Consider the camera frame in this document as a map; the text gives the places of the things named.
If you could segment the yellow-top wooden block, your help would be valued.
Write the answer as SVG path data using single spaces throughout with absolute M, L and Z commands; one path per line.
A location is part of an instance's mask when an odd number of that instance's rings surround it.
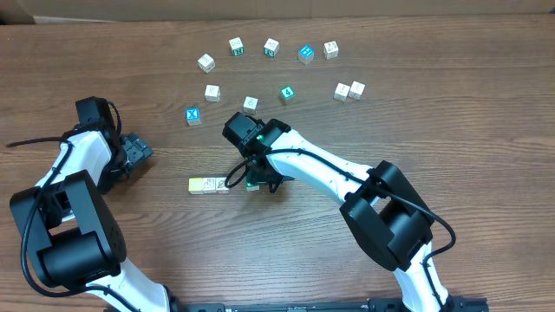
M 190 178 L 188 180 L 188 191 L 192 195 L 203 193 L 203 179 L 202 178 Z

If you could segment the green-edged picture wooden block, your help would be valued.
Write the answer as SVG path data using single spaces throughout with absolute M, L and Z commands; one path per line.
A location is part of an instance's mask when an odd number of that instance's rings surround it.
M 204 194 L 216 193 L 217 183 L 216 179 L 212 177 L 202 179 L 202 192 Z

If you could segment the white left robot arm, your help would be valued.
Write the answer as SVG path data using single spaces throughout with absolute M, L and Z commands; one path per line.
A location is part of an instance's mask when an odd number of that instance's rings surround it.
M 127 257 L 121 228 L 103 197 L 143 166 L 152 149 L 123 134 L 113 102 L 76 102 L 79 122 L 54 141 L 60 154 L 34 186 L 10 199 L 22 236 L 29 286 L 47 297 L 98 296 L 118 311 L 181 311 L 183 305 Z

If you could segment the green 7 wooden block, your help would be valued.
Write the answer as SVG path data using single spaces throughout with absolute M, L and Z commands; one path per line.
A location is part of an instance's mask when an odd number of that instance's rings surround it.
M 245 179 L 245 188 L 248 192 L 258 191 L 260 186 L 257 183 L 251 183 L 248 178 Z

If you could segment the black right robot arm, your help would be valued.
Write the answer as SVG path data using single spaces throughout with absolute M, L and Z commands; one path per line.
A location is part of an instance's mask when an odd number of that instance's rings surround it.
M 443 250 L 432 248 L 432 226 L 442 220 L 396 166 L 339 158 L 276 119 L 235 113 L 222 134 L 243 157 L 233 171 L 248 185 L 267 185 L 274 193 L 283 182 L 299 180 L 335 200 L 362 251 L 394 273 L 406 309 L 451 309 L 433 263 Z

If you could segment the yellow G wooden block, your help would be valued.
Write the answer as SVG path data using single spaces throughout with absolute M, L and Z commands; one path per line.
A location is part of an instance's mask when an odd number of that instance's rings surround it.
M 335 100 L 345 102 L 349 95 L 349 91 L 350 91 L 349 85 L 338 83 L 334 91 L 333 98 Z

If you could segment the blue D wooden block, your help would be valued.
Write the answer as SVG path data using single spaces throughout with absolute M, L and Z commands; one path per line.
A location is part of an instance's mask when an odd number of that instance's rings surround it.
M 246 96 L 243 104 L 243 111 L 247 114 L 255 114 L 257 112 L 258 99 Z

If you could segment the red Y wooden block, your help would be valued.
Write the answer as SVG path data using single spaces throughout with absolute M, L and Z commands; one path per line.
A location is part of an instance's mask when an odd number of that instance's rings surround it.
M 215 182 L 217 193 L 228 193 L 230 191 L 230 189 L 225 186 L 225 177 L 217 177 Z

